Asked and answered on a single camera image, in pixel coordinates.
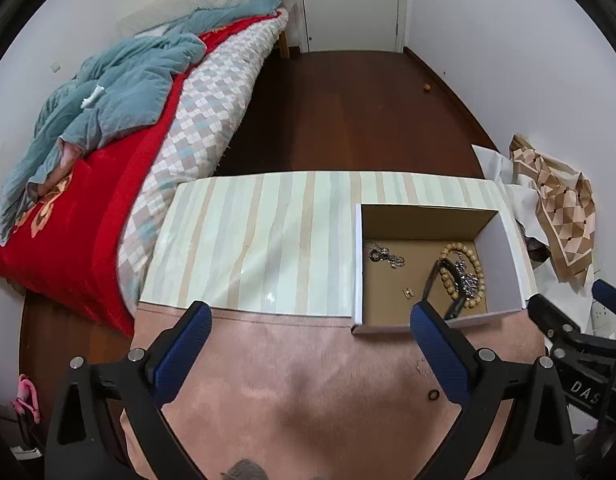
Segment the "black smartwatch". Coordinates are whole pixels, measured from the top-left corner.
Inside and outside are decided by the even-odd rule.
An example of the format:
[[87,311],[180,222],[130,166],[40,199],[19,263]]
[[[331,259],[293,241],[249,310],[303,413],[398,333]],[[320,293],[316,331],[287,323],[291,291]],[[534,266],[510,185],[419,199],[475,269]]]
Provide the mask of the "black smartwatch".
[[443,313],[443,319],[445,321],[455,320],[467,306],[468,295],[459,268],[449,258],[439,258],[428,274],[423,288],[423,301],[427,301],[428,304],[431,300],[440,298],[437,292],[433,292],[437,283],[443,288],[445,296],[450,300],[449,307]]

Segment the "pink slipper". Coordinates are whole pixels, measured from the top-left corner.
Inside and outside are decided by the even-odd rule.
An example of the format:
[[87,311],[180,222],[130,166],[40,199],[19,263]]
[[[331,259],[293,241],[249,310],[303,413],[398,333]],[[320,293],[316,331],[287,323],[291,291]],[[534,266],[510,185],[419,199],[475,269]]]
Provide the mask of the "pink slipper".
[[30,415],[35,425],[41,420],[37,389],[25,374],[18,376],[17,392],[12,407],[20,417]]

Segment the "brown geometric scarf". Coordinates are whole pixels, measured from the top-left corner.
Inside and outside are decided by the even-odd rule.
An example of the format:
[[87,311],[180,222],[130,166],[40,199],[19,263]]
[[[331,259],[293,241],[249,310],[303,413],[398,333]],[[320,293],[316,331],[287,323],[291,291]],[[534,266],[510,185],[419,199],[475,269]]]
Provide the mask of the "brown geometric scarf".
[[581,171],[538,152],[516,134],[509,144],[513,175],[529,178],[538,192],[536,218],[547,237],[558,281],[582,285],[593,263],[596,206]]

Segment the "white cardboard box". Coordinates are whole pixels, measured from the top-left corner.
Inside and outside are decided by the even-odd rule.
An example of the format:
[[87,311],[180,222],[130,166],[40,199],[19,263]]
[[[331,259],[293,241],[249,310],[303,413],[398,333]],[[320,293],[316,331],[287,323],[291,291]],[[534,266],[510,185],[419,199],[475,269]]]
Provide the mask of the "white cardboard box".
[[426,300],[460,328],[516,313],[536,290],[503,210],[360,204],[355,211],[355,336],[405,333]]

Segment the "white cloth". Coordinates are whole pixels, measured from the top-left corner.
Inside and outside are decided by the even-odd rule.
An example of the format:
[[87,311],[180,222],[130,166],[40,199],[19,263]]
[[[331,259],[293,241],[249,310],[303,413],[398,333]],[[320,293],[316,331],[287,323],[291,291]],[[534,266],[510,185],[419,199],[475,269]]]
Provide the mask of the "white cloth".
[[522,247],[527,252],[533,249],[547,251],[545,256],[528,258],[532,262],[536,292],[552,301],[582,330],[591,333],[590,312],[593,303],[594,260],[582,285],[574,281],[565,283],[558,281],[553,263],[550,261],[547,237],[536,218],[538,192],[536,192],[534,183],[525,176],[514,176],[513,162],[499,152],[478,145],[475,145],[472,150],[478,159],[483,177],[495,183],[502,193],[505,206],[513,214],[517,231],[521,236]]

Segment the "red blanket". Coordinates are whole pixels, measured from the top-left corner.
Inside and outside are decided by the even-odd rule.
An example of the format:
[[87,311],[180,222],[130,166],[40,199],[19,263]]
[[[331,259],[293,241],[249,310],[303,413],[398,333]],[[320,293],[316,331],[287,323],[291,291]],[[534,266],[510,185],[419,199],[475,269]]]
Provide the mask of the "red blanket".
[[[237,31],[239,21],[251,24],[258,18],[221,26],[201,39],[217,47]],[[156,125],[78,159],[72,172],[24,214],[10,240],[0,245],[0,278],[132,335],[134,315],[125,308],[117,280],[119,240],[192,70],[175,78]]]

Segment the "striped table cover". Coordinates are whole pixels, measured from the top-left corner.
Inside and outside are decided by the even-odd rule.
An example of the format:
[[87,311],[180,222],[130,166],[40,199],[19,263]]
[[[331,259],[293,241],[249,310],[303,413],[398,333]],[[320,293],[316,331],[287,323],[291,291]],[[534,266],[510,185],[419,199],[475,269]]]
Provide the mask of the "striped table cover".
[[386,171],[296,171],[207,178],[177,188],[141,290],[145,304],[351,318],[363,205],[492,214],[474,242],[486,310],[512,312],[536,292],[529,258],[492,181]]

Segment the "blue-grey quilt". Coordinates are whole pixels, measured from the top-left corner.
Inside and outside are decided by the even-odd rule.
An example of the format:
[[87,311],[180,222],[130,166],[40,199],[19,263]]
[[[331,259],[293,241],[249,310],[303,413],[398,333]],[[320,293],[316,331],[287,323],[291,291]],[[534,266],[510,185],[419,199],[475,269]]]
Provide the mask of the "blue-grey quilt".
[[282,0],[198,9],[166,25],[159,36],[122,39],[87,58],[73,79],[56,88],[40,110],[29,148],[6,178],[0,202],[0,245],[38,202],[40,188],[61,166],[64,148],[79,156],[155,125],[174,78],[201,62],[205,32],[242,18],[275,14]]

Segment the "checkered bed sheet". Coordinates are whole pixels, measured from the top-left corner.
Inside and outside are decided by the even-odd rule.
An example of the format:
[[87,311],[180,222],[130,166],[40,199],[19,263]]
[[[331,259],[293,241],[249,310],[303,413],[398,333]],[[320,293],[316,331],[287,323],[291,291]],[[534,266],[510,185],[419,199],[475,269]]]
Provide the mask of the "checkered bed sheet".
[[289,13],[236,23],[237,31],[208,47],[183,87],[173,122],[126,220],[117,250],[120,295],[135,315],[157,237],[179,185],[209,177],[247,110],[265,59]]

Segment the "white door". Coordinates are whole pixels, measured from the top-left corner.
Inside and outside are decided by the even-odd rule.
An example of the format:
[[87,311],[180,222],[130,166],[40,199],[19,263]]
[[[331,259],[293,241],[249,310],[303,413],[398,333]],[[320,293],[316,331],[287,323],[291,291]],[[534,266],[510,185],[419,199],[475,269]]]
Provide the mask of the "white door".
[[408,0],[299,0],[302,49],[400,52]]

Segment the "white wall socket strip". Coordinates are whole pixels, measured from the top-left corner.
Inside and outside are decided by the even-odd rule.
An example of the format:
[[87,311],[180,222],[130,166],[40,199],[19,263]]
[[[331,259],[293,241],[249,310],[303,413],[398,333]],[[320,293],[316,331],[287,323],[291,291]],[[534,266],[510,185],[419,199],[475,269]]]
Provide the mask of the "white wall socket strip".
[[597,337],[612,338],[614,336],[614,318],[612,313],[594,301],[590,312],[592,334]]

